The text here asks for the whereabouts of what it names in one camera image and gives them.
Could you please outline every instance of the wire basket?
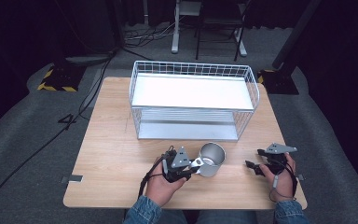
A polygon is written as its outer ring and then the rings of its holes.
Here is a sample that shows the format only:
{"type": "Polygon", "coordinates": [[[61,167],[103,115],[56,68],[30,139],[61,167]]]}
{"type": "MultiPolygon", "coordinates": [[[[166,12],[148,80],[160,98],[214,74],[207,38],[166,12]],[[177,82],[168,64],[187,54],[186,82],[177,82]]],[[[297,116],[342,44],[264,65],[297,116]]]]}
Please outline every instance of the wire basket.
{"type": "Polygon", "coordinates": [[[138,139],[237,141],[259,103],[247,65],[137,61],[130,105],[138,139]]]}

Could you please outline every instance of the white desk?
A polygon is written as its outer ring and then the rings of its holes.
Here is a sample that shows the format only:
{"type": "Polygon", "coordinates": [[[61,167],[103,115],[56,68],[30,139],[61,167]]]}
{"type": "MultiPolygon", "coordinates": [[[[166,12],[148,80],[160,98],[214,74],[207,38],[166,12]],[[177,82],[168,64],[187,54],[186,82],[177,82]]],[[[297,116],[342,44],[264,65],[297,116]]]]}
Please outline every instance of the white desk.
{"type": "MultiPolygon", "coordinates": [[[[172,39],[172,53],[177,53],[179,51],[179,17],[182,16],[198,16],[200,13],[201,2],[187,2],[176,0],[175,8],[175,28],[173,31],[172,39]]],[[[235,38],[237,41],[240,39],[240,32],[235,33],[235,38]]],[[[241,40],[240,45],[240,54],[242,57],[245,57],[248,53],[246,52],[245,46],[241,40]]]]}

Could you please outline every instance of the person's left hand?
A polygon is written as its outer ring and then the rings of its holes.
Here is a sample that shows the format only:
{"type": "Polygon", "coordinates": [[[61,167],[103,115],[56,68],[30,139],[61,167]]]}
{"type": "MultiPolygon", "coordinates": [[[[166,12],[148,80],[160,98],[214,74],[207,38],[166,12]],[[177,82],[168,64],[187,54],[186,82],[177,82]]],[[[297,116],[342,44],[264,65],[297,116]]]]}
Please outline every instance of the person's left hand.
{"type": "Polygon", "coordinates": [[[161,162],[150,176],[152,177],[150,177],[147,182],[146,197],[158,204],[160,207],[169,202],[173,194],[186,182],[185,177],[173,183],[168,182],[162,175],[161,162]]]}

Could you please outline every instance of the human hand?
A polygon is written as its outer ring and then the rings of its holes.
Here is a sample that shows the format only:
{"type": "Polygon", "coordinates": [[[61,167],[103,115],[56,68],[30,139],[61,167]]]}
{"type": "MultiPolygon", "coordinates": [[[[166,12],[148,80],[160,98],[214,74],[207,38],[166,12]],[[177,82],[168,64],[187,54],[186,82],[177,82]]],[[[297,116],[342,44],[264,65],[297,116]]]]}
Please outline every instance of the human hand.
{"type": "MultiPolygon", "coordinates": [[[[284,153],[284,156],[287,159],[286,167],[290,170],[290,167],[293,169],[293,173],[296,173],[296,162],[289,155],[288,152],[284,153]]],[[[284,169],[278,178],[278,183],[276,189],[273,190],[272,185],[274,183],[275,174],[273,174],[270,169],[265,164],[260,164],[260,169],[263,174],[266,176],[266,179],[269,183],[269,188],[271,189],[271,198],[275,202],[289,201],[293,200],[293,180],[291,174],[284,169]]]]}
{"type": "Polygon", "coordinates": [[[185,177],[173,183],[168,182],[162,175],[161,162],[150,176],[151,177],[147,182],[146,197],[158,204],[160,207],[169,202],[173,194],[186,182],[185,177]]]}

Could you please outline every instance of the cup handle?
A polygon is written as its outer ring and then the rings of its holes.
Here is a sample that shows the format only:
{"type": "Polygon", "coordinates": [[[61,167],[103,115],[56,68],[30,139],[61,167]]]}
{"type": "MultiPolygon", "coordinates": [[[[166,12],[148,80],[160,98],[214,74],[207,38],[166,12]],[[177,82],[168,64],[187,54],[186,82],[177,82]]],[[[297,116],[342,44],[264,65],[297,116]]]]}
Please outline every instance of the cup handle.
{"type": "MultiPolygon", "coordinates": [[[[204,164],[204,162],[203,162],[202,158],[198,157],[190,163],[189,168],[201,167],[203,164],[204,164]]],[[[199,173],[200,173],[200,169],[198,169],[195,174],[199,174],[199,173]]]]}

